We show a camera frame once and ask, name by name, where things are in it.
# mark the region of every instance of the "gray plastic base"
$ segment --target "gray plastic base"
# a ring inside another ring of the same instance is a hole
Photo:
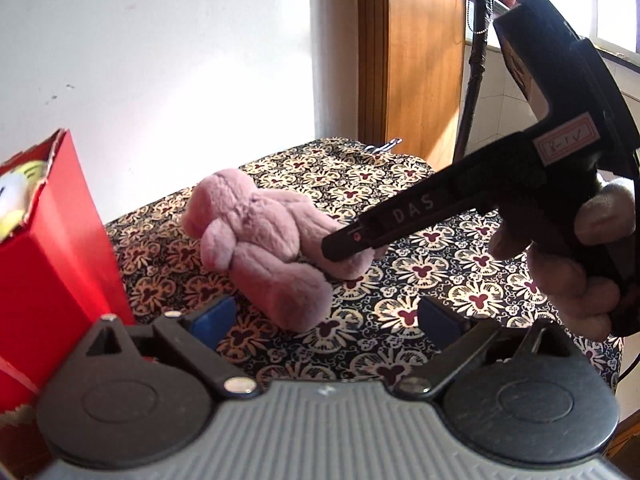
[[[423,402],[381,383],[275,381],[222,405],[205,433],[169,459],[123,471],[54,463],[39,480],[382,480],[625,478],[604,460],[517,469],[465,448]]]

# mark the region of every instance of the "metal screw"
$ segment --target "metal screw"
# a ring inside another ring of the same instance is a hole
[[[253,393],[258,387],[258,383],[249,377],[231,377],[225,381],[223,386],[230,394],[240,395]]]
[[[431,383],[424,377],[407,377],[398,383],[398,389],[407,395],[426,394],[431,390]]]

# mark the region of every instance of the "label sticker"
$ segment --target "label sticker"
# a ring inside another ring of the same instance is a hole
[[[533,141],[542,164],[548,166],[600,139],[588,112]]]

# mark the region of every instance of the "white wall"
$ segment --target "white wall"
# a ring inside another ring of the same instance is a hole
[[[107,222],[315,137],[309,0],[0,0],[0,160],[71,129]]]
[[[464,106],[466,83],[469,79],[469,53],[470,47],[467,45],[460,110]],[[488,50],[484,67],[476,114],[466,146],[467,153],[536,123],[529,103],[504,65],[502,54]]]
[[[358,138],[358,0],[311,0],[316,137]]]

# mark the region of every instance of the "pink plush toy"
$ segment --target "pink plush toy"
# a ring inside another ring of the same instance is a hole
[[[320,270],[297,263],[302,252],[340,280],[369,269],[372,249],[343,262],[322,256],[320,244],[342,225],[320,212],[300,193],[258,189],[240,170],[222,170],[193,190],[182,228],[200,238],[202,264],[228,272],[236,287],[284,330],[304,332],[330,312],[333,289]]]

